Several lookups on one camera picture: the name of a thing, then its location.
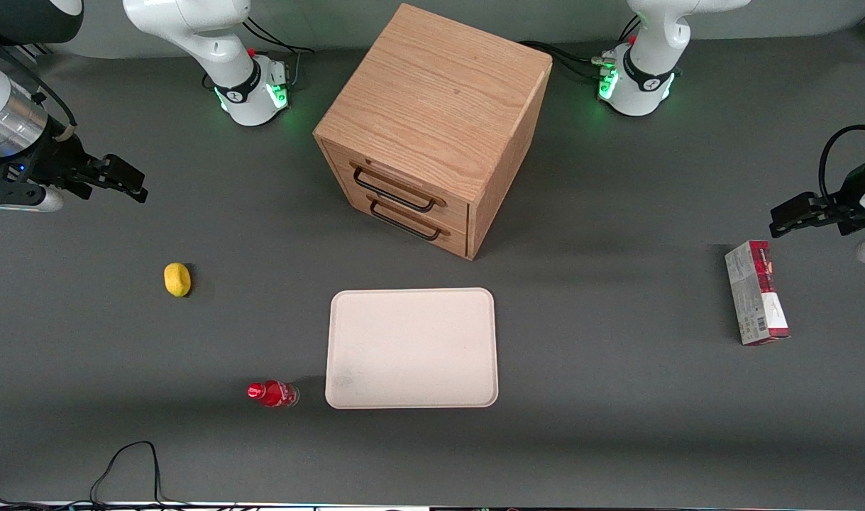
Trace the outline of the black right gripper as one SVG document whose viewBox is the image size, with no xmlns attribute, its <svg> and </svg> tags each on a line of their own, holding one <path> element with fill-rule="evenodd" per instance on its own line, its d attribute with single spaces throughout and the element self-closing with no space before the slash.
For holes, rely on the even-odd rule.
<svg viewBox="0 0 865 511">
<path fill-rule="evenodd" d="M 86 181 L 81 171 L 86 169 Z M 143 172 L 117 155 L 88 156 L 75 137 L 59 143 L 43 137 L 23 151 L 0 158 L 0 208 L 60 208 L 65 193 L 88 200 L 93 187 L 112 189 L 144 204 Z"/>
</svg>

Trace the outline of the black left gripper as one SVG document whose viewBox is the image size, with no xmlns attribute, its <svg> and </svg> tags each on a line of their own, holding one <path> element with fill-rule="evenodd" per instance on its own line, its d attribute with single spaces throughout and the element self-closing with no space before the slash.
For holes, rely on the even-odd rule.
<svg viewBox="0 0 865 511">
<path fill-rule="evenodd" d="M 770 211 L 770 235 L 780 238 L 804 224 L 835 224 L 842 236 L 865 229 L 865 163 L 851 171 L 832 198 L 801 193 Z"/>
</svg>

